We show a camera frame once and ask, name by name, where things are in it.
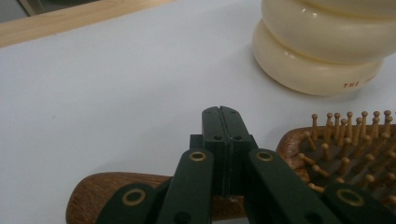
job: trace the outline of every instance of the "cream plastic roll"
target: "cream plastic roll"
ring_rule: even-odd
[[[373,18],[396,18],[395,0],[302,0],[335,12]]]
[[[341,6],[341,3],[336,5],[335,2],[342,1],[334,1],[334,4],[330,3],[332,0],[309,2],[329,2],[329,6]],[[262,0],[262,17],[268,29],[283,45],[318,60],[368,63],[381,60],[396,51],[396,18],[373,19],[345,15],[297,0]]]
[[[376,76],[382,64],[382,60],[346,65],[306,58],[276,41],[263,21],[254,30],[252,48],[257,62],[270,77],[293,90],[314,95],[358,90]]]

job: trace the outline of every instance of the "hairbrush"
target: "hairbrush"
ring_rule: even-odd
[[[286,133],[276,152],[308,185],[322,192],[333,182],[363,189],[396,214],[396,125],[389,110],[328,113],[324,125]]]

